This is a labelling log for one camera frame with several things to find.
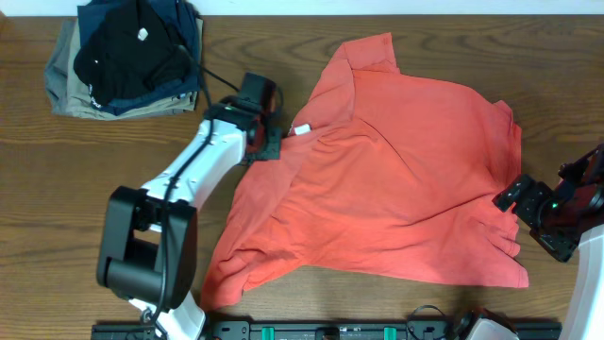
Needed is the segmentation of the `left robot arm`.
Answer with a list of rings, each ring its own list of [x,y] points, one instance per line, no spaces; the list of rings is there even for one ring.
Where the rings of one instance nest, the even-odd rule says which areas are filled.
[[[278,157],[273,104],[233,96],[211,105],[192,141],[140,189],[118,187],[105,216],[96,279],[141,312],[137,324],[92,327],[93,339],[200,339],[205,312],[191,287],[197,217],[222,177],[243,161]]]

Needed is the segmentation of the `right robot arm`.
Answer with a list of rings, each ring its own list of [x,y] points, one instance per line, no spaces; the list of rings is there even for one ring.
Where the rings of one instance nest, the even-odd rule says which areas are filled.
[[[493,199],[529,226],[531,237],[561,263],[579,255],[576,285],[563,324],[512,323],[485,310],[467,314],[458,339],[601,339],[603,337],[603,156],[594,150],[561,166],[554,189],[521,175]]]

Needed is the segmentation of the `coral red t-shirt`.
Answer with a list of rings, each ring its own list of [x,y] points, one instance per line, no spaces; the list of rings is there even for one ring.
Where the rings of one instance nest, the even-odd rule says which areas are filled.
[[[517,220],[493,202],[520,173],[521,134],[506,103],[403,75],[390,34],[343,43],[279,158],[241,179],[203,307],[236,304],[301,266],[528,287]]]

